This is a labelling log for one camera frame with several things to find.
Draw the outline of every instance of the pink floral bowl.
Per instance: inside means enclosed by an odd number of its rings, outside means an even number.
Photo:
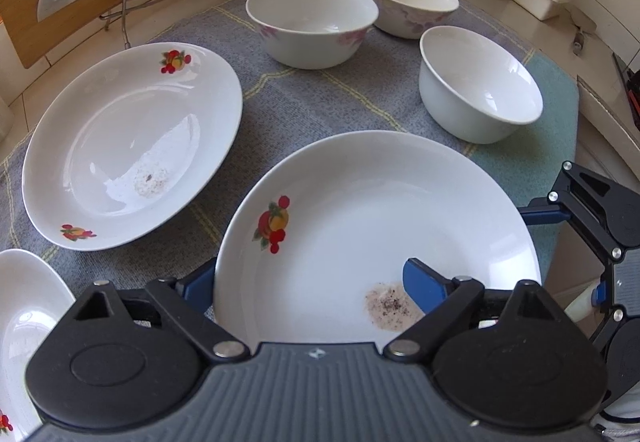
[[[306,70],[344,63],[378,18],[373,0],[247,0],[246,11],[271,57]]]
[[[407,39],[420,39],[460,6],[458,0],[373,0],[380,10],[375,25],[380,30]]]

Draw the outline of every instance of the gray tablecloth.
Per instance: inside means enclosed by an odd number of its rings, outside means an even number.
[[[265,54],[245,10],[246,0],[178,22],[154,41],[209,48],[236,70],[244,111],[236,141],[210,183],[185,209],[148,235],[102,252],[50,244],[31,225],[20,182],[27,137],[0,169],[0,248],[20,247],[49,262],[77,295],[95,279],[135,288],[159,276],[180,277],[216,255],[231,217],[249,189],[276,162],[320,138],[351,130],[398,130],[437,140],[484,168],[517,205],[544,196],[575,152],[578,92],[555,63],[486,13],[461,2],[446,24],[494,40],[526,64],[542,92],[542,118],[491,146],[467,144],[445,132],[418,93],[418,42],[373,29],[356,55],[329,70],[285,67]],[[543,277],[558,228],[532,228]]]

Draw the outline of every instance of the metal spatula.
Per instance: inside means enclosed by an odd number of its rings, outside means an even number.
[[[582,54],[582,49],[584,48],[584,35],[596,32],[596,23],[576,6],[572,6],[569,12],[571,14],[571,20],[578,28],[575,33],[574,42],[572,43],[572,49],[574,54],[579,56]]]

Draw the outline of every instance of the gray gripper base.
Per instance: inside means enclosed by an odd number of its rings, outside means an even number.
[[[178,411],[118,434],[43,426],[30,442],[598,442],[587,426],[543,436],[473,422],[423,369],[383,359],[373,344],[263,344],[220,364]]]
[[[622,305],[630,317],[640,316],[640,248],[628,250],[613,266],[613,304]]]

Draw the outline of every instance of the metal pivot bolt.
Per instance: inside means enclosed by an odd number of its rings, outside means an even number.
[[[389,351],[398,357],[411,357],[420,351],[420,345],[411,339],[396,339],[389,345]]]
[[[238,341],[222,341],[213,347],[213,353],[225,359],[238,357],[244,353],[244,345]]]

